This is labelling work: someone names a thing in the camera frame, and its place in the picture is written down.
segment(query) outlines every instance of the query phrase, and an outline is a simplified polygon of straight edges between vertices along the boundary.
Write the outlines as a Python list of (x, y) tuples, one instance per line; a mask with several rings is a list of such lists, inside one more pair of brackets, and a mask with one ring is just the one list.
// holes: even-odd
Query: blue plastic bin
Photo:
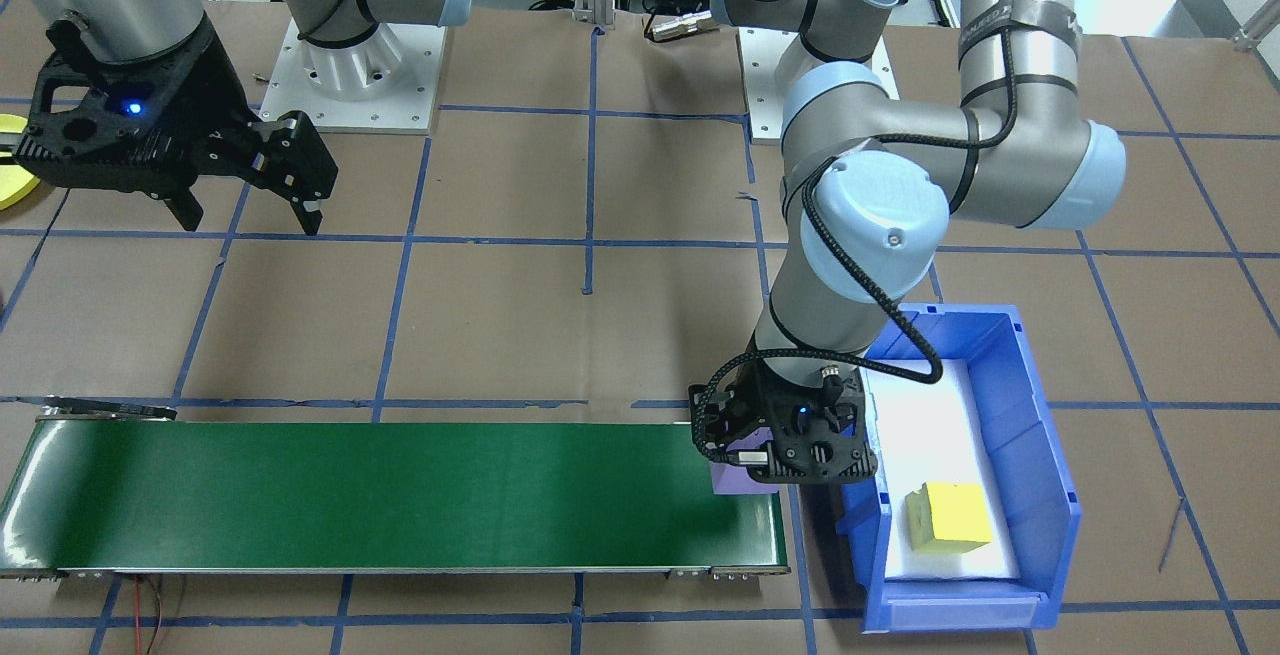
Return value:
[[(883, 471), (842, 487), (854, 577), (867, 588), (863, 632), (1051, 628), (1080, 527), (1080, 505), (1018, 310), (1010, 304), (902, 304), (943, 359), (965, 359), (979, 426), (1000, 487), (1019, 580), (886, 581), (888, 487)], [(890, 324), (868, 351), (919, 359)], [(892, 413), (879, 413), (892, 417)], [(868, 436), (878, 441), (876, 423)]]

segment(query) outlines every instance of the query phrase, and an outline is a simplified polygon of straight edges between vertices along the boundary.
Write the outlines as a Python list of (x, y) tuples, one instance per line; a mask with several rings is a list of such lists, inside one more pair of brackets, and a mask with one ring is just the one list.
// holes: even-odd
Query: table surface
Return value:
[[(207, 9), (256, 102), (287, 9)], [(41, 29), (0, 5), (4, 111)], [(905, 99), (956, 102), (955, 37), (886, 32)], [(165, 578), (161, 652), (1280, 651), (1280, 95), (1224, 41), (1087, 37), (1080, 72), (1129, 150), (1115, 210), (1084, 234), (955, 223), (909, 296), (1021, 310), (1084, 509), (1056, 629), (860, 636), (829, 499), (788, 490), (791, 576)], [(0, 212), (0, 470), (36, 414), (17, 399), (51, 391), (214, 422), (681, 420), (785, 253), (733, 32), (476, 12), (442, 102), (430, 139), (325, 137), (342, 175), (315, 239), (211, 177), (195, 234), (141, 194), (42, 185)], [(0, 583), (0, 650), (132, 651), (133, 601)]]

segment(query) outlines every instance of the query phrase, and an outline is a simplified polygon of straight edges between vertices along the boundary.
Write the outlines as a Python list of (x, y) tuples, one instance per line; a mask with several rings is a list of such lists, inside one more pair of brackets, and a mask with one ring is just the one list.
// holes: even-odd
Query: red wire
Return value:
[(142, 594), (137, 576), (133, 577), (133, 652), (142, 655)]

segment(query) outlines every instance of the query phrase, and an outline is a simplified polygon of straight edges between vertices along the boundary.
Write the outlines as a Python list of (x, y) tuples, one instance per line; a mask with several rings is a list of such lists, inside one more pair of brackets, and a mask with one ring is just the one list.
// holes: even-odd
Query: yellow cube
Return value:
[(906, 496), (911, 549), (961, 554), (991, 542), (991, 523), (978, 482), (924, 482)]

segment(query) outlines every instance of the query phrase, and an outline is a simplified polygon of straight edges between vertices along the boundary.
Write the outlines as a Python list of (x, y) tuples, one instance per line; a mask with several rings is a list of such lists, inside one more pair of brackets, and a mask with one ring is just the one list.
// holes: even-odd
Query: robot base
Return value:
[(298, 46), (298, 26), (289, 22), (280, 56), (262, 99), (261, 118), (271, 113), (303, 111), (320, 132), (374, 132), (389, 136), (429, 136), (439, 100), (444, 64), (444, 27), (389, 26), (403, 45), (407, 72), (393, 90), (375, 100), (330, 99), (311, 84)]

